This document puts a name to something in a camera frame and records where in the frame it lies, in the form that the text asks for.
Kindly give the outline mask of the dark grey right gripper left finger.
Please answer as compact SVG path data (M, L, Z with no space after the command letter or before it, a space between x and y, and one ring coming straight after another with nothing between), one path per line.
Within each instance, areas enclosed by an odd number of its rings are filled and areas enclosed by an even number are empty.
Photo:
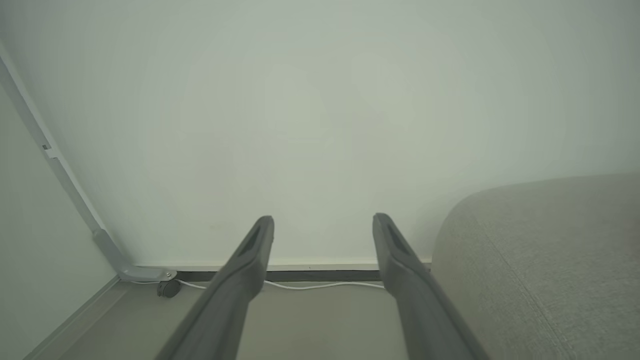
M261 216L213 276L157 360L235 360L250 302L265 284L275 222Z

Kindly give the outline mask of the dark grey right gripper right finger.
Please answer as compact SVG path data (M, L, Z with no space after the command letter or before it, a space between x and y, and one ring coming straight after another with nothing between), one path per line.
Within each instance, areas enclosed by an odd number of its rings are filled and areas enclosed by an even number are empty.
M388 214L372 235L382 284L397 303L410 360L487 360L460 314Z

